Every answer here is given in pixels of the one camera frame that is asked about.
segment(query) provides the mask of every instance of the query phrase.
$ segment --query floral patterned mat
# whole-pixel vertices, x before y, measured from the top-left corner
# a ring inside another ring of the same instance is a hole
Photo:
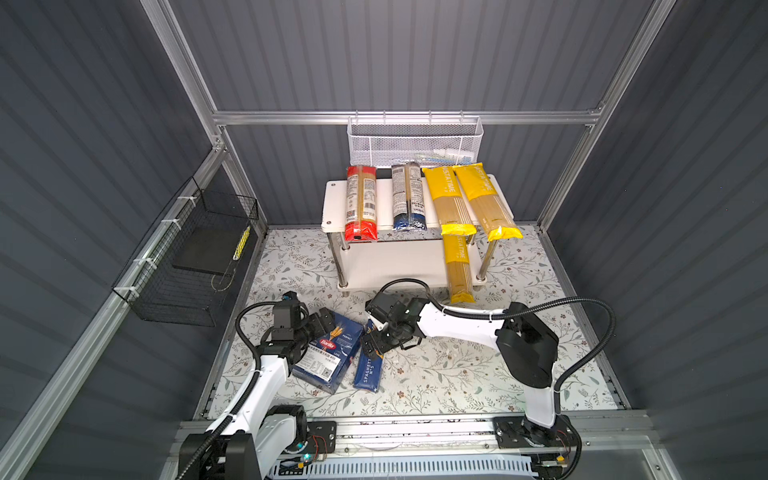
[[[475,291],[477,308],[504,308],[511,300],[535,305],[564,296],[534,227],[521,226],[525,238],[503,240],[488,269],[488,283]],[[381,240],[439,238],[435,232],[387,232]],[[485,236],[478,234],[480,251]],[[294,290],[310,312],[325,306],[360,323],[366,321],[365,302],[375,294],[336,288],[336,268],[326,235],[321,230],[271,230],[249,303],[274,300]],[[447,289],[435,289],[447,300]],[[588,350],[587,342],[567,306],[539,313],[560,337],[554,375],[559,376]],[[257,343],[272,323],[268,307],[243,319],[243,330]],[[235,337],[214,394],[208,417],[226,408],[245,378],[251,357]],[[276,402],[304,405],[309,416],[418,415],[438,413],[520,412],[525,410],[521,384],[515,381],[500,355],[476,343],[456,339],[424,339],[407,351],[386,354],[377,393],[353,388],[357,360],[349,367],[339,390],[330,395],[310,384],[288,378]],[[590,362],[565,382],[563,410],[615,409],[600,370]]]

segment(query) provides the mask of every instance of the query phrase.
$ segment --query red pasta package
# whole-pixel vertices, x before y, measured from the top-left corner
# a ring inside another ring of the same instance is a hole
[[[346,229],[348,242],[376,241],[376,169],[350,167],[346,171]]]

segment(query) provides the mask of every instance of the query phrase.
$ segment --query yellow pasta package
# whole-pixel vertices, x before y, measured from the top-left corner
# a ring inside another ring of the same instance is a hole
[[[424,168],[429,194],[435,203],[435,212],[442,225],[443,235],[472,235],[477,229],[472,225],[462,192],[458,189],[450,167]]]
[[[453,167],[461,182],[469,205],[488,235],[488,241],[503,238],[522,238],[523,234],[515,225],[511,212],[499,198],[491,179],[483,170],[482,164]]]
[[[472,296],[472,272],[469,269],[467,240],[458,235],[442,238],[445,249],[445,268],[448,272],[448,289],[451,303],[474,303]]]

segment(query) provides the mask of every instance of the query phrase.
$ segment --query metal shelf leg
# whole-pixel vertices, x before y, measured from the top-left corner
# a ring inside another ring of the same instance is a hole
[[[336,264],[336,273],[339,274],[339,288],[345,288],[347,286],[346,278],[344,277],[344,272],[341,270],[341,262],[339,262],[339,256],[341,255],[341,252],[339,251],[339,244],[342,245],[346,244],[344,241],[341,233],[328,233],[328,243],[331,244],[331,253],[333,254],[333,262]]]
[[[491,257],[493,257],[493,250],[496,249],[496,242],[498,240],[493,240],[492,242],[488,243],[488,251],[485,252],[485,258],[482,259],[482,265],[480,266],[480,271],[478,272],[477,279],[482,281],[485,281],[485,274],[488,272],[488,266],[491,265]]]

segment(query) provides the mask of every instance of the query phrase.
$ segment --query black wire basket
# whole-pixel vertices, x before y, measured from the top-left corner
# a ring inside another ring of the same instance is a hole
[[[255,198],[198,189],[157,245],[132,263],[135,279],[112,290],[151,322],[216,326],[229,320],[258,243]]]

